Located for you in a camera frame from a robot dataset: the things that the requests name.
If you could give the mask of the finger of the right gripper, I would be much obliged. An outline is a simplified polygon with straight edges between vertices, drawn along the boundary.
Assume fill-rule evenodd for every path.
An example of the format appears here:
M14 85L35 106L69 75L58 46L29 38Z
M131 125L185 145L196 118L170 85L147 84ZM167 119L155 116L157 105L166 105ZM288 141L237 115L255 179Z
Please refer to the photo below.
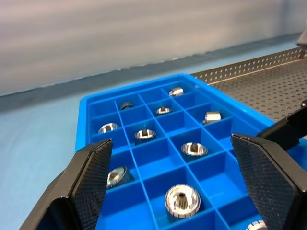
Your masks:
M307 48L307 31L303 31L296 44L301 48Z
M273 141L284 150L298 145L299 140L307 135L307 99L300 106L300 109L258 133L258 137Z

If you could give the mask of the blue compartment tray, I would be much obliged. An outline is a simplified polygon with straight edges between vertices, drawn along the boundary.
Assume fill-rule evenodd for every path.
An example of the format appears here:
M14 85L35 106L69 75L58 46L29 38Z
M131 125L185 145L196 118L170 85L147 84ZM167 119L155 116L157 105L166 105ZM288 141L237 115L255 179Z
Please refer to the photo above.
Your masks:
M172 88L184 94L169 96ZM123 102L134 107L120 110ZM156 116L160 107L173 112ZM208 111L221 120L203 124ZM83 97L79 105L76 152L95 142L113 143L109 172L126 166L134 181L106 189L95 230L245 230L263 220L250 198L231 142L232 134L258 137L273 121L247 108L188 74L178 74ZM116 123L118 129L99 134L99 128ZM135 145L142 129L156 139ZM285 150L307 171L307 140ZM185 161L181 146L197 142L208 154ZM188 184L201 196L199 211L170 222L165 194L174 185Z

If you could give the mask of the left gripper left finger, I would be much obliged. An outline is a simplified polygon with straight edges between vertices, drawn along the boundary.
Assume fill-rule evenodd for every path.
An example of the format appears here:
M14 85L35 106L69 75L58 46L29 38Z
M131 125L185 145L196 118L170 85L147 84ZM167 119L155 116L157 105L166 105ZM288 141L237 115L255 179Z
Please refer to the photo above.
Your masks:
M19 230L95 230L112 149L111 139L79 149L45 189Z

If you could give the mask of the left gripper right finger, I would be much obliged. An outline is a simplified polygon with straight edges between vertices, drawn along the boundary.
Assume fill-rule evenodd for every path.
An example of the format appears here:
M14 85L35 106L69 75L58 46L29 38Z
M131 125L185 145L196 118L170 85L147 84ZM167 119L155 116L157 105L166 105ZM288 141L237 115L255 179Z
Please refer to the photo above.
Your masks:
M231 142L268 230L307 230L307 171L273 141L232 134Z

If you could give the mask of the perforated metal tray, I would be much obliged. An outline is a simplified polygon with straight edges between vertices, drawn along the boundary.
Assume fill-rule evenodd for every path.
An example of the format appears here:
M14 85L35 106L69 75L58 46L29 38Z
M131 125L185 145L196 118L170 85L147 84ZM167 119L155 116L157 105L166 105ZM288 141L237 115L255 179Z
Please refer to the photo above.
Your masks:
M292 48L192 74L273 121L307 100L307 51Z

